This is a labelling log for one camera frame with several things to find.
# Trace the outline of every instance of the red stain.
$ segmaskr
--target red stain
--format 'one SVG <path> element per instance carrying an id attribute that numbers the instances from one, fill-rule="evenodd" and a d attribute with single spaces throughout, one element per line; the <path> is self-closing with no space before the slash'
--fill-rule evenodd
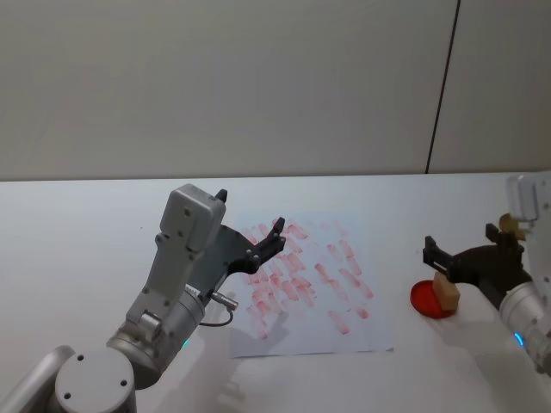
<path id="1" fill-rule="evenodd" d="M 255 286 L 255 288 L 256 288 L 256 291 L 260 291 L 263 293 L 272 293 L 272 288 L 268 281 L 260 282 L 260 285 Z"/>
<path id="2" fill-rule="evenodd" d="M 269 314 L 269 307 L 266 303 L 264 303 L 262 300 L 258 301 L 257 303 L 257 309 L 262 314 L 262 317 L 267 316 Z"/>
<path id="3" fill-rule="evenodd" d="M 259 338 L 260 340 L 266 340 L 268 338 L 268 332 L 264 329 L 262 320 L 254 317 L 251 318 L 251 327 L 252 330 L 255 332 L 257 338 Z"/>
<path id="4" fill-rule="evenodd" d="M 275 262 L 271 262 L 268 267 L 273 271 L 274 275 L 283 277 L 283 271 L 280 270 Z"/>
<path id="5" fill-rule="evenodd" d="M 276 297 L 273 293 L 268 294 L 268 304 L 269 307 L 275 312 L 275 314 L 281 314 L 283 312 L 282 308 L 277 303 Z"/>
<path id="6" fill-rule="evenodd" d="M 281 258 L 283 265 L 287 269 L 289 273 L 293 273 L 295 271 L 293 263 L 289 260 L 289 257 L 285 254 L 279 254 L 279 257 Z"/>
<path id="7" fill-rule="evenodd" d="M 364 320 L 365 320 L 367 317 L 369 317 L 368 311 L 367 311 L 365 308 L 363 308 L 363 307 L 361 307 L 361 306 L 359 306 L 359 305 L 356 306 L 356 307 L 354 307 L 354 311 L 356 312 L 356 314 L 357 314 L 358 316 L 360 316 L 360 318 L 363 318 Z"/>
<path id="8" fill-rule="evenodd" d="M 302 248 L 294 241 L 293 237 L 287 237 L 287 242 L 285 245 L 289 246 L 289 248 L 296 254 L 300 254 L 302 252 Z"/>
<path id="9" fill-rule="evenodd" d="M 328 311 L 327 314 L 329 315 L 329 318 L 337 328 L 338 332 L 341 333 L 343 336 L 350 333 L 350 329 L 348 328 L 348 325 L 344 322 L 343 318 L 340 316 L 340 314 L 336 311 Z"/>
<path id="10" fill-rule="evenodd" d="M 348 294 L 344 291 L 341 283 L 337 280 L 329 280 L 329 285 L 335 290 L 337 296 L 342 300 L 348 302 Z"/>
<path id="11" fill-rule="evenodd" d="M 335 226 L 335 229 L 337 230 L 338 235 L 340 235 L 341 237 L 346 237 L 346 235 L 348 235 L 343 225 L 340 223 L 338 219 L 335 219 L 333 221 L 333 226 Z"/>
<path id="12" fill-rule="evenodd" d="M 264 270 L 264 268 L 259 268 L 258 271 L 258 277 L 260 278 L 260 281 L 268 281 L 268 275 L 266 274 L 266 271 Z"/>
<path id="13" fill-rule="evenodd" d="M 371 288 L 366 286 L 366 284 L 361 280 L 360 280 L 360 291 L 362 291 L 362 294 L 366 299 L 373 298 L 373 292 L 371 291 Z"/>
<path id="14" fill-rule="evenodd" d="M 308 238 L 308 234 L 298 224 L 291 224 L 289 226 L 289 232 L 293 234 L 293 237 L 298 239 Z"/>
<path id="15" fill-rule="evenodd" d="M 337 262 L 343 261 L 341 253 L 338 252 L 337 247 L 335 245 L 330 243 L 329 245 L 327 245 L 327 249 L 329 250 L 329 253 L 331 254 L 331 256 L 335 259 L 335 261 Z"/>
<path id="16" fill-rule="evenodd" d="M 269 235 L 269 229 L 265 224 L 258 225 L 258 229 L 264 235 L 264 237 L 267 237 Z"/>
<path id="17" fill-rule="evenodd" d="M 258 306 L 258 303 L 264 300 L 264 291 L 255 290 L 251 295 L 251 299 L 253 304 Z"/>
<path id="18" fill-rule="evenodd" d="M 356 259 L 353 256 L 351 256 L 350 258 L 346 258 L 346 261 L 348 262 L 348 265 L 352 270 L 353 275 L 355 275 L 356 277 L 359 277 L 360 275 L 362 275 L 362 269 L 360 268 Z"/>
<path id="19" fill-rule="evenodd" d="M 299 300 L 299 296 L 296 294 L 296 291 L 294 290 L 293 286 L 291 285 L 291 283 L 289 281 L 284 281 L 282 283 L 282 289 L 283 289 L 283 292 L 285 292 L 285 294 L 287 294 L 289 299 L 291 299 L 293 301 L 298 301 Z"/>
<path id="20" fill-rule="evenodd" d="M 306 269 L 306 267 L 304 266 L 300 258 L 295 254 L 293 253 L 289 254 L 288 259 L 289 259 L 289 262 L 291 262 L 291 264 L 293 265 L 293 268 L 295 271 L 301 271 L 303 269 Z"/>
<path id="21" fill-rule="evenodd" d="M 354 278 L 354 275 L 348 270 L 341 268 L 338 272 L 349 282 L 353 287 L 358 288 L 361 284 L 360 281 Z"/>
<path id="22" fill-rule="evenodd" d="M 306 303 L 306 305 L 313 307 L 313 297 L 310 296 L 307 287 L 298 286 L 296 287 L 296 291 L 299 294 L 300 299 L 302 299 Z"/>
<path id="23" fill-rule="evenodd" d="M 347 243 L 345 240 L 339 240 L 338 246 L 341 247 L 341 250 L 347 258 L 351 258 L 354 256 L 354 251 L 352 251 L 352 247 L 350 247 L 350 244 Z"/>
<path id="24" fill-rule="evenodd" d="M 291 278 L 293 279 L 293 281 L 296 281 L 299 286 L 310 287 L 312 285 L 312 283 L 304 278 L 302 275 L 291 274 Z"/>
<path id="25" fill-rule="evenodd" d="M 252 283 L 251 277 L 245 273 L 241 273 L 241 280 L 243 280 L 243 283 L 246 284 L 247 286 L 249 286 Z"/>
<path id="26" fill-rule="evenodd" d="M 249 305 L 247 307 L 247 312 L 249 313 L 251 318 L 258 320 L 262 326 L 268 327 L 264 320 L 262 320 L 262 314 L 260 310 L 258 310 L 255 306 Z"/>
<path id="27" fill-rule="evenodd" d="M 245 238 L 249 240 L 250 243 L 257 244 L 258 240 L 255 238 L 254 235 L 252 235 L 252 232 L 250 232 L 248 229 L 243 230 L 243 235 Z"/>
<path id="28" fill-rule="evenodd" d="M 280 290 L 282 289 L 282 279 L 281 279 L 281 277 L 278 277 L 277 275 L 272 274 L 269 277 L 269 280 L 271 281 L 272 286 L 274 286 L 275 288 L 279 288 Z"/>
<path id="29" fill-rule="evenodd" d="M 320 263 L 317 263 L 316 265 L 314 265 L 314 268 L 316 268 L 316 271 L 318 271 L 319 280 L 324 284 L 329 284 L 330 279 L 329 275 L 327 275 L 327 270 L 325 269 L 325 267 Z"/>

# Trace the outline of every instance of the paper sheet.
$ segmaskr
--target paper sheet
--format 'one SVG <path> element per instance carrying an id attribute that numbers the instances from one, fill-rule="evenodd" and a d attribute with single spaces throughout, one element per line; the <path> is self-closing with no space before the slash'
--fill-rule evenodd
<path id="1" fill-rule="evenodd" d="M 247 213 L 234 227 L 256 243 L 278 216 Z M 226 282 L 239 302 L 232 357 L 391 349 L 362 221 L 344 213 L 285 218 L 285 250 L 256 274 Z"/>

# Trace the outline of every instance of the white wall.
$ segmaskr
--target white wall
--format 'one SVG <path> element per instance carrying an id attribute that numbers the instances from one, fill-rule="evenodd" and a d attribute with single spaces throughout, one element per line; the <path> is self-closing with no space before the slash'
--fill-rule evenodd
<path id="1" fill-rule="evenodd" d="M 1 0 L 0 180 L 421 172 L 455 0 Z"/>
<path id="2" fill-rule="evenodd" d="M 551 169 L 551 3 L 462 0 L 431 172 Z"/>

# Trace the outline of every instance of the gray robot arm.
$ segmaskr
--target gray robot arm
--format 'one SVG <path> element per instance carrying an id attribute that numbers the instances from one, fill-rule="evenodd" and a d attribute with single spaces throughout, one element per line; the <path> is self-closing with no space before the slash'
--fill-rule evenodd
<path id="1" fill-rule="evenodd" d="M 232 315 L 237 303 L 218 292 L 226 277 L 254 274 L 283 250 L 283 218 L 255 245 L 221 224 L 225 201 L 224 190 L 172 191 L 147 282 L 107 347 L 87 354 L 56 348 L 4 398 L 0 413 L 133 413 L 135 390 L 158 381 L 211 300 Z"/>

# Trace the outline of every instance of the cable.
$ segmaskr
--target cable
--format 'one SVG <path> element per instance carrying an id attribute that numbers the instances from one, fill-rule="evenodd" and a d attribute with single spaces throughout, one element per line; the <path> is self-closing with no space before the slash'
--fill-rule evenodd
<path id="1" fill-rule="evenodd" d="M 230 314 L 230 317 L 224 323 L 199 323 L 203 327 L 224 327 L 233 321 L 233 311 L 227 311 Z"/>
<path id="2" fill-rule="evenodd" d="M 461 0 L 457 0 L 455 6 L 454 24 L 451 28 L 451 36 L 449 39 L 448 57 L 446 58 L 446 66 L 444 68 L 444 78 L 442 79 L 442 87 L 440 88 L 440 97 L 438 98 L 438 108 L 436 109 L 436 118 L 434 119 L 434 127 L 432 128 L 432 136 L 430 137 L 429 158 L 427 159 L 427 166 L 424 169 L 424 173 L 428 174 L 430 171 L 430 159 L 432 158 L 432 149 L 434 147 L 434 139 L 436 137 L 436 130 L 438 128 L 438 121 L 440 120 L 440 110 L 442 109 L 442 100 L 444 98 L 444 89 L 446 89 L 446 81 L 448 80 L 449 61 L 451 60 L 451 51 L 454 47 L 455 30 L 457 29 L 457 18 L 459 17 L 459 9 L 461 7 Z"/>

